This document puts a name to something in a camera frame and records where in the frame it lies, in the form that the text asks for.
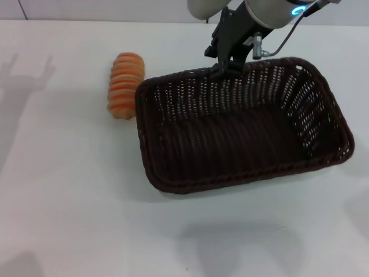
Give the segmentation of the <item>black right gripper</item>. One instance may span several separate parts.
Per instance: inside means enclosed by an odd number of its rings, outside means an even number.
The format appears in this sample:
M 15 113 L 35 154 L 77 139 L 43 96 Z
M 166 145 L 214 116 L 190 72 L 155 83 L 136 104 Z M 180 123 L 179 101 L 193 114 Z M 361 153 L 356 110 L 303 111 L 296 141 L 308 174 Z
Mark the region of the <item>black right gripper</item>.
M 245 2 L 236 10 L 224 8 L 220 22 L 212 33 L 210 46 L 204 53 L 206 57 L 218 60 L 210 68 L 210 78 L 241 76 L 246 57 L 253 46 L 253 37 L 258 33 L 263 35 L 264 27 L 253 19 Z

